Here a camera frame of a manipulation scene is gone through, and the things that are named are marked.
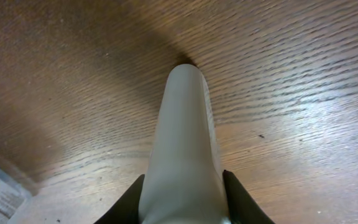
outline wooden surface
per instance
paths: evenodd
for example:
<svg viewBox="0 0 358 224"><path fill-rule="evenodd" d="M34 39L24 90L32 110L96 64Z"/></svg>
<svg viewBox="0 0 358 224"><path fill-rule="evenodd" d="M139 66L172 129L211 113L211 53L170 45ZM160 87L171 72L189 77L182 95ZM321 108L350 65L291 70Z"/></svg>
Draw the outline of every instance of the wooden surface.
<svg viewBox="0 0 358 224"><path fill-rule="evenodd" d="M277 223L358 223L358 1L0 1L0 167L23 223L93 223L190 57L222 163Z"/></svg>

